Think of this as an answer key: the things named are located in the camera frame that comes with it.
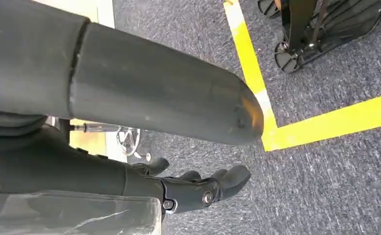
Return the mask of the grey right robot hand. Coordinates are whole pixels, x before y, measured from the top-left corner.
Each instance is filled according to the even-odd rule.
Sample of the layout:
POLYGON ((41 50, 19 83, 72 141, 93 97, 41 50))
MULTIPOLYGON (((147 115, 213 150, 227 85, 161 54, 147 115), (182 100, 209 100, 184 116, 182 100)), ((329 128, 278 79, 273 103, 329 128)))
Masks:
POLYGON ((242 165, 202 179, 161 178, 166 163, 128 165, 69 146, 49 117, 82 119, 223 144, 263 132, 235 74, 147 39, 32 0, 0 0, 0 190, 61 190, 174 202, 200 210, 238 194, 242 165))

